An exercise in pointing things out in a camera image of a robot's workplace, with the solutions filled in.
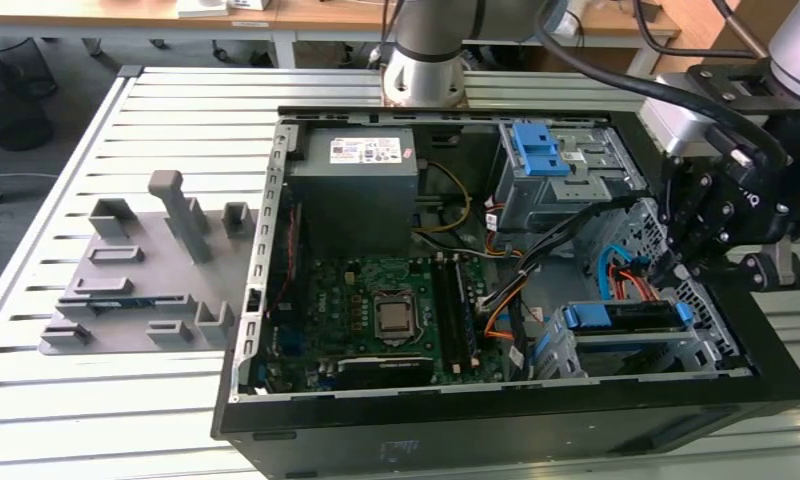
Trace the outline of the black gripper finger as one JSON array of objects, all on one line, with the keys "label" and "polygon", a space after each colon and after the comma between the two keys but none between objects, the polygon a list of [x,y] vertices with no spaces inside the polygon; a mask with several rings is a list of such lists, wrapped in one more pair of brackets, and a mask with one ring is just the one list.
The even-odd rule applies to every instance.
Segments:
[{"label": "black gripper finger", "polygon": [[732,214],[732,209],[716,209],[707,213],[679,212],[674,216],[670,234],[675,263],[682,265],[695,278],[707,269],[708,260],[719,255],[720,247],[727,245],[727,224]]},{"label": "black gripper finger", "polygon": [[731,217],[731,203],[714,198],[720,191],[718,175],[706,162],[675,158],[662,169],[664,180],[659,221],[674,260],[706,255]]}]

